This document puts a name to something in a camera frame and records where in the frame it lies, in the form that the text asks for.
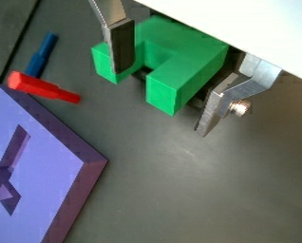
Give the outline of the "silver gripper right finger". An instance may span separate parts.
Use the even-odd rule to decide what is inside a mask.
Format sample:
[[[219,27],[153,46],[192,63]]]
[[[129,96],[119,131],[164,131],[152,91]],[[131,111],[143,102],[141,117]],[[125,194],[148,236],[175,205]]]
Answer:
[[[247,53],[232,72],[211,90],[195,132],[206,137],[228,114],[242,117],[251,103],[246,98],[266,92],[276,81],[283,69],[255,55]]]

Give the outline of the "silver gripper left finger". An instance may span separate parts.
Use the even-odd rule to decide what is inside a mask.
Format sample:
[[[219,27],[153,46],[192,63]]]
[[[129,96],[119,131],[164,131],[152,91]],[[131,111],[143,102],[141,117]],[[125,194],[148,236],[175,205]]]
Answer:
[[[127,17],[120,0],[88,0],[109,46],[113,73],[135,63],[135,21]]]

